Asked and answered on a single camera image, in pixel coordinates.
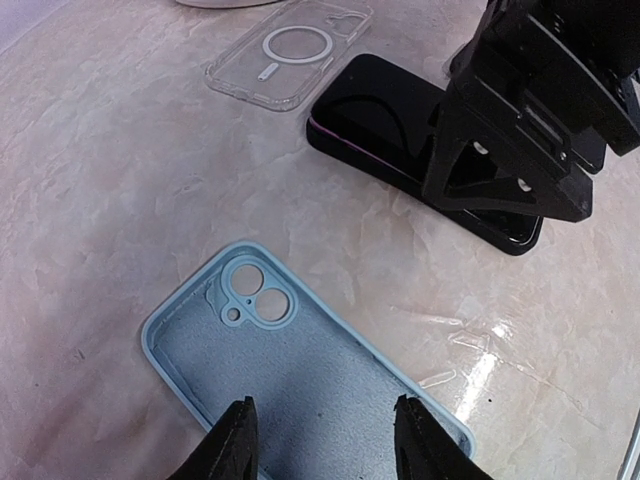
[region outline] light blue phone case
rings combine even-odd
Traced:
[[[262,272],[253,295],[232,275]],[[275,322],[256,310],[275,289],[288,308]],[[151,364],[209,430],[235,400],[252,396],[265,480],[393,480],[394,405],[422,399],[471,457],[471,432],[400,372],[262,246],[239,242],[204,265],[146,321]]]

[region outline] screw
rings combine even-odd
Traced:
[[[473,142],[473,148],[475,148],[480,155],[489,155],[489,150],[484,148],[482,144],[478,142]]]
[[[523,192],[530,192],[531,190],[533,190],[529,185],[527,185],[527,182],[525,182],[521,178],[518,179],[518,186]]]

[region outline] black smartphone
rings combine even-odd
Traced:
[[[360,55],[311,109],[316,149],[412,195],[510,255],[537,243],[542,218],[500,211],[443,211],[425,202],[427,172],[444,91],[375,55]]]

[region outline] countertop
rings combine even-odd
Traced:
[[[370,51],[445,85],[483,0],[370,0]],[[203,432],[145,318],[264,244],[468,424],[496,480],[614,478],[640,407],[638,154],[512,258],[309,147],[204,65],[274,6],[71,0],[0,58],[0,477],[164,478]]]

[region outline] clear phone case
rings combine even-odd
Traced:
[[[359,1],[288,2],[206,68],[213,90],[269,110],[296,108],[329,66],[365,32],[373,11]]]

